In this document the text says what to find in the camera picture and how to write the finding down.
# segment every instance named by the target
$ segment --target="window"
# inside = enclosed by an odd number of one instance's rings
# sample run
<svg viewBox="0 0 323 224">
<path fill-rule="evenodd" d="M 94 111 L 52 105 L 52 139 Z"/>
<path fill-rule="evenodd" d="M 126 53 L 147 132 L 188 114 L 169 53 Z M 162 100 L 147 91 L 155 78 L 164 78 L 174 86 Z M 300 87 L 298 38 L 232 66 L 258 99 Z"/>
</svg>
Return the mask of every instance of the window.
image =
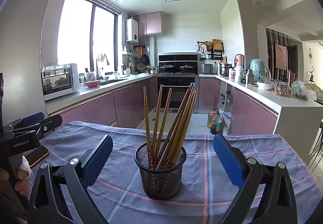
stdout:
<svg viewBox="0 0 323 224">
<path fill-rule="evenodd" d="M 58 64 L 76 63 L 78 73 L 117 70 L 117 14 L 88 0 L 65 0 L 59 24 Z M 106 56 L 104 62 L 96 59 Z"/>
</svg>

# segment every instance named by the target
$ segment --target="stove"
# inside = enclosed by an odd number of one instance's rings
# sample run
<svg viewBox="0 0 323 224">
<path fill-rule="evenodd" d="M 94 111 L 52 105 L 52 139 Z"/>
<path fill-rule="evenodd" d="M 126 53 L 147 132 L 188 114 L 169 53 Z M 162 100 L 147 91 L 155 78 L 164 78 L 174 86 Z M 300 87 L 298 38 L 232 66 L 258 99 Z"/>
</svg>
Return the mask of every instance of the stove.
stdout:
<svg viewBox="0 0 323 224">
<path fill-rule="evenodd" d="M 158 54 L 159 67 L 172 65 L 172 71 L 161 71 L 157 75 L 157 85 L 163 85 L 161 110 L 165 111 L 169 89 L 172 89 L 171 101 L 168 112 L 177 112 L 186 91 L 191 87 L 199 88 L 197 53 L 160 53 Z M 190 71 L 181 71 L 181 66 L 191 66 Z M 195 102 L 194 113 L 197 113 L 198 100 Z"/>
</svg>

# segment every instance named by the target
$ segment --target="toaster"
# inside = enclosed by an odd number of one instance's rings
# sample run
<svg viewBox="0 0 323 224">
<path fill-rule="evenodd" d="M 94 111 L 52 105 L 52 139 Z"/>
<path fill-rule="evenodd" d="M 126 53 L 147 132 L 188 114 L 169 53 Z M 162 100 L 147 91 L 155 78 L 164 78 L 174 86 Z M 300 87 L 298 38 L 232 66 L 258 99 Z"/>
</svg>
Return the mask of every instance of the toaster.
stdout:
<svg viewBox="0 0 323 224">
<path fill-rule="evenodd" d="M 201 64 L 202 74 L 213 74 L 213 64 Z"/>
</svg>

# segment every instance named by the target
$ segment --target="mesh pencil cup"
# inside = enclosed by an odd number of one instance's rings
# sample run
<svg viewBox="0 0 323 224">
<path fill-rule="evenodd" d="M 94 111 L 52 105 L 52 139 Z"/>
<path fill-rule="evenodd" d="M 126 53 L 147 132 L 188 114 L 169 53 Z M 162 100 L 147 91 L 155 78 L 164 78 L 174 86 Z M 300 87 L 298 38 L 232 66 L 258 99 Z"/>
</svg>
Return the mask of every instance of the mesh pencil cup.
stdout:
<svg viewBox="0 0 323 224">
<path fill-rule="evenodd" d="M 186 150 L 182 147 L 175 166 L 169 169 L 149 169 L 147 144 L 142 144 L 135 152 L 135 162 L 139 167 L 143 190 L 152 199 L 165 200 L 176 196 L 181 188 L 181 175 L 186 160 Z"/>
</svg>

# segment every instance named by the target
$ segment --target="table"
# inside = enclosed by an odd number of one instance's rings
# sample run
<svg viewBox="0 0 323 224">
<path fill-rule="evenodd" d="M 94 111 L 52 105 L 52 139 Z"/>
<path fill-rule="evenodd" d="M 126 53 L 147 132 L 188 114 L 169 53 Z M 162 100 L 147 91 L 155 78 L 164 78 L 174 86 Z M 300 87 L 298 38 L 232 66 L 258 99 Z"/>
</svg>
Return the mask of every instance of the table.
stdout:
<svg viewBox="0 0 323 224">
<path fill-rule="evenodd" d="M 145 131 L 73 121 L 42 140 L 50 155 L 41 162 L 66 164 L 73 157 L 93 148 L 104 135 L 113 139 L 113 151 L 96 183 L 88 188 L 100 212 L 110 224 L 143 223 L 217 223 L 234 199 L 233 186 L 213 150 L 212 135 L 186 136 L 187 160 L 183 165 L 182 188 L 170 200 L 154 200 L 143 191 L 139 169 L 134 161 L 138 146 L 146 141 Z M 261 164 L 286 164 L 298 207 L 298 223 L 304 223 L 322 198 L 319 187 L 304 162 L 279 135 L 228 136 L 233 147 Z M 39 162 L 34 168 L 36 176 Z M 258 189 L 245 220 L 250 222 L 260 201 L 264 185 Z M 82 223 L 67 187 L 62 186 L 68 208 L 76 223 Z"/>
</svg>

